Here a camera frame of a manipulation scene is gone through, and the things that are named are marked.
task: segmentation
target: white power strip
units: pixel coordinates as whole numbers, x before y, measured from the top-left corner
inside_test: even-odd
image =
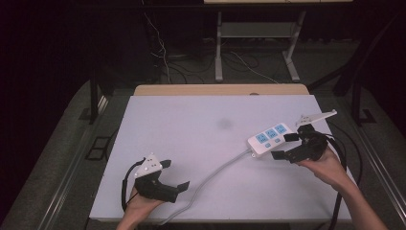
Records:
[[[248,146],[253,152],[253,157],[262,156],[285,143],[283,136],[288,133],[293,132],[285,123],[280,123],[248,138]]]

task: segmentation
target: gray floor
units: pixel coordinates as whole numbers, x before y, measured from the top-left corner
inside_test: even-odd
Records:
[[[255,71],[277,82],[291,82],[281,56],[287,43],[268,41],[246,49],[237,48],[230,40],[223,45],[223,83],[272,83],[271,80],[254,74],[240,63],[234,51],[253,66]],[[356,42],[299,43],[293,60],[301,82],[309,84],[343,65],[357,47]],[[214,81],[214,52],[204,58],[175,61],[170,64],[169,76],[172,83],[216,83]],[[162,75],[160,83],[168,83],[168,76]],[[401,218],[382,186],[366,154],[367,148],[350,114],[350,95],[336,98],[331,93],[334,80],[321,86],[313,93],[324,111],[336,109],[338,115],[329,119],[347,132],[361,149],[364,172],[360,189],[373,209],[390,229],[405,229]],[[126,103],[133,89],[117,89],[108,97],[106,107],[92,126],[81,120],[83,109],[89,107],[89,85],[86,83],[73,98],[61,118],[52,138],[38,160],[33,173],[15,201],[1,229],[114,229],[117,223],[102,223],[88,219],[95,193],[98,190],[106,162],[84,160],[97,136],[110,136],[120,126]],[[392,124],[385,112],[377,105],[373,96],[366,90],[362,94],[362,108],[368,109],[376,120],[375,124],[365,124],[365,133],[373,149],[386,166],[396,186],[406,194],[403,183],[406,170],[406,141]],[[350,139],[335,126],[330,126],[334,135],[342,140],[348,150],[348,163],[354,176],[359,174],[359,161]],[[319,223],[290,223],[292,230],[314,229]],[[263,229],[277,229],[266,226]],[[350,223],[339,223],[336,229],[353,229]]]

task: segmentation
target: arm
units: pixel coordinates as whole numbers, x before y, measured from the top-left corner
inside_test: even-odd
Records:
[[[130,197],[133,198],[128,202],[117,230],[134,230],[156,207],[164,203],[161,200],[140,196],[135,189],[132,190]]]
[[[341,194],[349,207],[352,222],[356,229],[387,229],[358,187],[349,178],[330,148],[326,149],[320,160],[304,160],[298,165],[310,169],[316,177],[331,185],[334,190]]]

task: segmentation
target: person's left hand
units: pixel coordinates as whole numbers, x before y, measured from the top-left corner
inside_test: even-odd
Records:
[[[130,200],[124,212],[122,221],[117,230],[133,230],[140,222],[145,220],[149,214],[160,204],[162,200],[145,198],[137,193],[135,188],[131,191]]]

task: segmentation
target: dark background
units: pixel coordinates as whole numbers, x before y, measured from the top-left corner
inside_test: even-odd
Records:
[[[146,1],[147,4],[162,2],[202,3]],[[110,4],[97,0],[80,3]],[[344,38],[371,41],[403,10],[373,50],[360,77],[406,133],[402,119],[406,117],[403,90],[406,11],[400,3],[359,0],[350,7],[310,7],[301,39],[322,39],[325,43]],[[240,11],[227,12],[234,19],[266,20],[267,15],[268,11],[264,10],[243,16]],[[159,11],[152,16],[166,43],[187,54],[201,55],[201,38],[215,35],[216,13],[212,11]],[[153,65],[160,63],[149,54],[157,49],[156,37],[138,11],[79,9],[63,0],[2,1],[0,23],[1,222],[67,104],[91,74],[98,77],[102,93],[111,94],[118,87],[155,82],[160,71]]]

